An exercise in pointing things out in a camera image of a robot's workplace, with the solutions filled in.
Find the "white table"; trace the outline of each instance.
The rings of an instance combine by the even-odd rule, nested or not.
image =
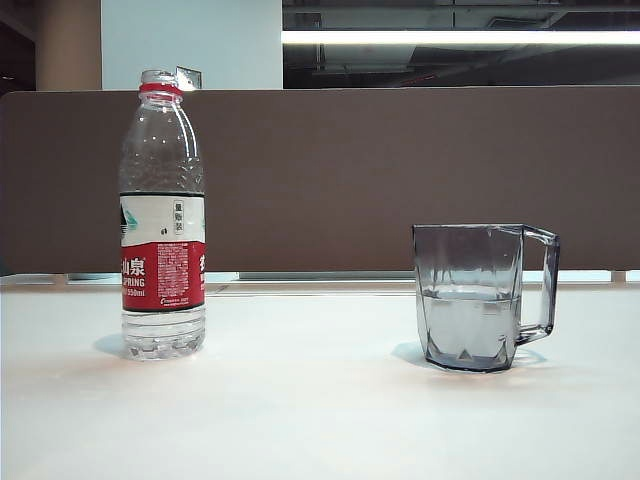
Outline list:
[[[639,285],[561,287],[495,374],[422,360],[412,288],[212,286],[204,350],[136,363],[117,286],[3,287],[2,478],[640,478]]]

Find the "plastic water bottle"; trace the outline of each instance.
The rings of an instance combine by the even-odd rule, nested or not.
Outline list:
[[[142,73],[120,162],[122,327],[139,360],[189,355],[205,334],[204,176],[173,74]]]

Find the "clear glass cup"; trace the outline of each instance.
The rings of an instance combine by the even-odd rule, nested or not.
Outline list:
[[[541,318],[521,324],[524,238],[545,249]],[[427,361],[490,372],[553,330],[558,235],[522,224],[414,225],[418,332]]]

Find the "water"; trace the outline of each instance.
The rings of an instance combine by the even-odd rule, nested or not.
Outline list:
[[[463,370],[509,368],[515,355],[521,297],[490,287],[418,295],[418,331],[428,360]]]
[[[136,360],[183,357],[197,351],[205,336],[205,308],[166,313],[122,312],[127,354]]]

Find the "bottle label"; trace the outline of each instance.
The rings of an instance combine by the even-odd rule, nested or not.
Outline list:
[[[120,195],[124,310],[204,303],[204,227],[203,195]]]

